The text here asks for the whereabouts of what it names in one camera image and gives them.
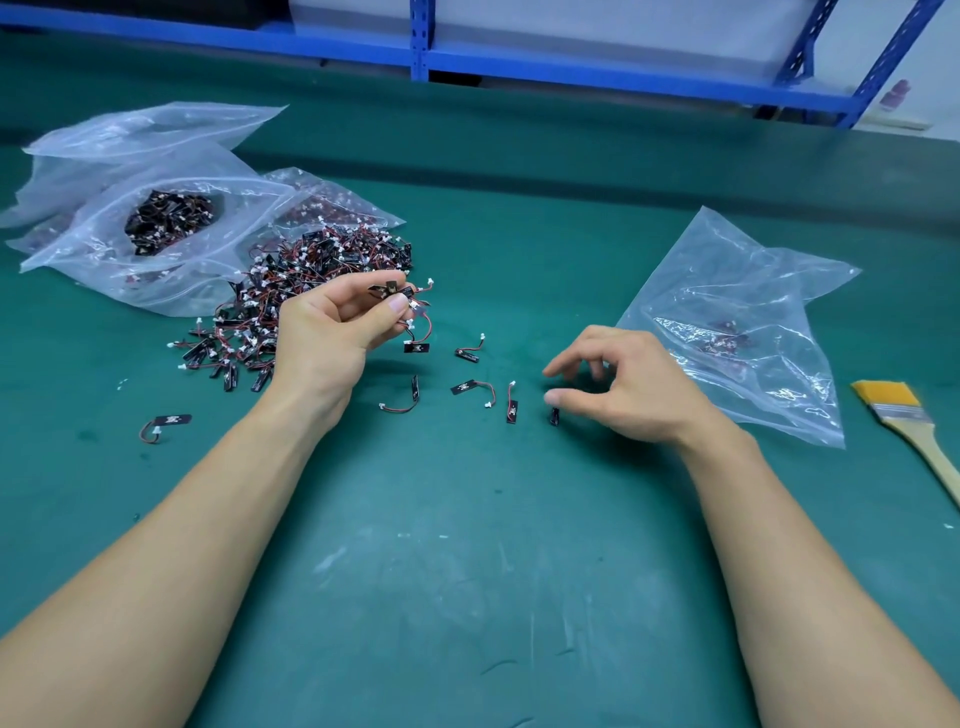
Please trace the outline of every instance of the table surface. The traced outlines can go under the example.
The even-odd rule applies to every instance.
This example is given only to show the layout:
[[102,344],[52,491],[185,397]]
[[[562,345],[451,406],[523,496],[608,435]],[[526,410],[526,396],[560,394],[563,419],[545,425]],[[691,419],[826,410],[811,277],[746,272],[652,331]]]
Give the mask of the table surface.
[[[241,156],[336,179],[405,218],[418,279],[437,280],[434,351],[372,358],[191,726],[757,725],[677,463],[573,418],[553,428],[540,400],[542,365],[585,325],[617,320],[700,205],[765,245],[863,268],[809,307],[847,449],[753,432],[960,690],[960,518],[846,386],[908,381],[960,462],[960,145],[63,36],[0,34],[0,73],[17,79],[0,101],[0,204],[27,177],[20,144],[94,113],[290,104]],[[248,380],[224,394],[177,369],[164,345],[183,320],[49,270],[20,276],[17,262],[0,251],[16,349],[0,378],[0,632],[154,507],[255,399]],[[480,331],[479,364],[449,353]],[[413,373],[420,406],[379,412],[409,398]],[[448,394],[469,377],[517,381],[516,426],[483,395]],[[141,445],[141,425],[168,412],[195,420]]]

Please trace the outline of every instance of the wall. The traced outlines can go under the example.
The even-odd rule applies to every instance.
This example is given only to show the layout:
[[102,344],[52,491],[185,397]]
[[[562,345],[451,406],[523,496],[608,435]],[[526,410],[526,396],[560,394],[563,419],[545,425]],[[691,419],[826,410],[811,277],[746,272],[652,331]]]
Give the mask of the wall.
[[[409,16],[409,0],[294,2],[396,19]],[[593,0],[590,4],[583,0],[437,0],[438,41],[457,29],[472,28],[494,40],[553,36],[573,43],[669,51],[718,68],[734,59],[747,63],[736,66],[738,70],[769,73],[786,57],[814,4],[815,0]],[[817,80],[852,92],[913,5],[913,0],[838,3],[817,45]],[[947,0],[877,96],[882,98],[898,80],[907,79],[912,87],[904,102],[893,112],[875,105],[857,129],[960,140],[960,86],[954,81],[960,71],[958,48],[960,0]],[[905,128],[911,126],[920,129]]]
[[[856,87],[906,17],[911,0],[844,0],[817,43],[817,78],[837,86]],[[877,100],[894,83],[911,85],[893,112],[875,104],[858,129],[901,131],[898,122],[930,124],[926,136],[960,140],[960,0],[947,0],[907,53]]]

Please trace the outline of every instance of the electronic component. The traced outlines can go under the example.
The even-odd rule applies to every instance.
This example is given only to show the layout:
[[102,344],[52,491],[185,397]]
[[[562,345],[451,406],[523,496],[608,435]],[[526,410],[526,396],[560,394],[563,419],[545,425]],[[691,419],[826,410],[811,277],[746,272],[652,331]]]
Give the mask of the electronic component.
[[156,255],[212,222],[209,198],[154,190],[127,218],[124,232],[135,255]]
[[484,343],[484,340],[485,340],[486,338],[487,338],[487,334],[481,333],[481,334],[480,334],[480,343],[479,343],[477,346],[475,346],[475,347],[463,347],[462,349],[455,349],[455,350],[453,350],[453,353],[455,353],[455,354],[456,354],[457,356],[459,356],[461,359],[466,359],[467,361],[472,361],[472,362],[476,363],[476,362],[480,361],[480,357],[477,356],[476,354],[470,353],[470,352],[479,352],[481,349],[483,349],[483,343]]
[[511,392],[516,386],[516,382],[510,382],[507,387],[507,424],[516,425],[516,400],[511,398]]
[[468,379],[463,384],[458,384],[455,387],[450,387],[450,391],[455,395],[462,395],[464,392],[469,392],[474,387],[479,386],[476,383],[475,379]]
[[[237,386],[241,364],[257,372],[256,383],[251,388],[254,392],[266,386],[273,376],[279,310],[284,301],[342,274],[407,270],[412,265],[409,243],[362,224],[355,228],[327,225],[294,242],[271,238],[264,246],[269,246],[270,250],[258,247],[251,251],[254,258],[250,269],[242,281],[230,284],[232,298],[217,306],[210,329],[204,329],[203,319],[197,319],[195,328],[188,331],[187,336],[187,339],[195,337],[196,341],[167,344],[171,349],[186,350],[180,369],[210,369],[210,378],[224,378],[227,392]],[[428,288],[412,285],[404,288],[409,289],[407,295],[413,301],[412,297],[429,290],[432,285],[431,279]],[[390,292],[399,292],[399,287],[398,280],[387,281],[384,286],[373,287],[382,290],[372,290],[371,293],[385,298],[391,295]],[[428,302],[419,301],[416,308],[422,315],[428,305]],[[430,345],[422,342],[432,328],[429,323],[427,335],[419,341],[413,339],[410,343],[414,347],[404,347],[404,350],[428,353]]]
[[488,381],[477,381],[476,379],[468,379],[462,384],[458,384],[455,387],[450,387],[450,391],[455,395],[460,395],[460,394],[463,394],[464,392],[470,391],[474,387],[487,387],[487,389],[490,390],[490,393],[492,395],[491,400],[486,404],[484,404],[485,407],[488,407],[488,408],[493,407],[496,404],[496,390],[493,389],[493,385],[490,384]]
[[420,381],[419,381],[417,375],[414,375],[413,380],[410,382],[410,389],[413,391],[414,403],[411,404],[411,405],[410,405],[409,407],[407,407],[406,409],[393,409],[392,407],[388,407],[384,402],[381,402],[381,403],[380,403],[379,405],[377,405],[377,406],[379,406],[380,409],[382,409],[384,412],[395,412],[395,413],[397,413],[398,415],[402,415],[402,414],[404,414],[404,413],[406,413],[406,412],[409,412],[409,411],[412,410],[414,407],[416,407],[416,406],[417,406],[417,403],[420,401]]
[[[193,420],[193,415],[157,415],[145,425],[140,427],[140,440],[147,445],[156,445],[160,440],[160,431],[168,425],[189,425]],[[147,430],[153,428],[152,439],[147,439]]]
[[274,363],[270,362],[263,368],[263,371],[260,372],[260,376],[256,378],[256,381],[253,383],[253,387],[250,388],[251,392],[259,392],[263,387],[274,377]]
[[232,392],[236,389],[238,378],[237,365],[232,361],[227,362],[227,370],[224,372],[224,392]]

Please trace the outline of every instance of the brush bristles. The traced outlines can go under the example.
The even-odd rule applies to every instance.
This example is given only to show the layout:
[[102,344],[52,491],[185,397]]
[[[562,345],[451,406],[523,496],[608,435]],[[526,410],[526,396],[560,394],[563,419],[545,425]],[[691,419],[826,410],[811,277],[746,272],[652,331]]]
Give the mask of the brush bristles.
[[920,406],[920,400],[901,381],[855,381],[851,387],[867,404]]

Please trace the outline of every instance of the left hand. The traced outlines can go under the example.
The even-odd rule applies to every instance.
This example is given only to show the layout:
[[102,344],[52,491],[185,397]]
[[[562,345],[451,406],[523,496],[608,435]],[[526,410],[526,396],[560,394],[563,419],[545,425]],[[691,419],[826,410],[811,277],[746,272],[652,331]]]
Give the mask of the left hand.
[[406,284],[403,271],[352,273],[285,301],[274,380],[263,399],[305,418],[320,435],[340,422],[367,352],[414,317],[402,293],[380,301],[369,290],[388,280]]

